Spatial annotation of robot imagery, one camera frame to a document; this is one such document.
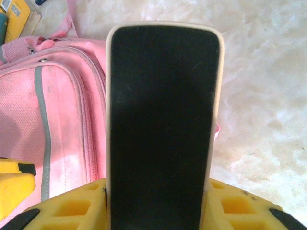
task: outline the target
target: white fur surface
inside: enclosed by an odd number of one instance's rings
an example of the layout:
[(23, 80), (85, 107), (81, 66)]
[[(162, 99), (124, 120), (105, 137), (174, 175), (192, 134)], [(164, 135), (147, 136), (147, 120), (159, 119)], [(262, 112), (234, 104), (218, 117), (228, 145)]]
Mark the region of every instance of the white fur surface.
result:
[[(198, 23), (225, 40), (211, 177), (281, 205), (307, 225), (307, 1), (78, 0), (80, 37), (142, 20)], [(37, 7), (49, 36), (66, 1)]]

